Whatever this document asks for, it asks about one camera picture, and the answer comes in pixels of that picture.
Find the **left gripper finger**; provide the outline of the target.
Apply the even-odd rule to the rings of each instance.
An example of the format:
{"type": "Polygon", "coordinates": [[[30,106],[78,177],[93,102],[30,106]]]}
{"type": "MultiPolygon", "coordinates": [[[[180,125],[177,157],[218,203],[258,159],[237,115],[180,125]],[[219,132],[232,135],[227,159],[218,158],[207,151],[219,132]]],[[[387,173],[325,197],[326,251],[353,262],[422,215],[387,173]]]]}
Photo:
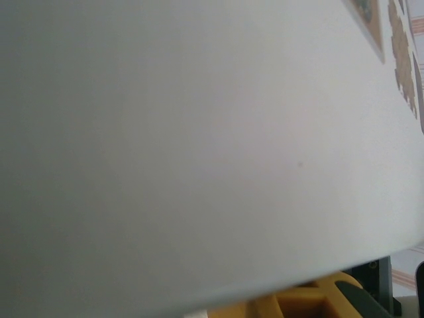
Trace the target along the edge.
{"type": "Polygon", "coordinates": [[[389,317],[352,276],[330,276],[210,311],[211,317],[389,317]]]}

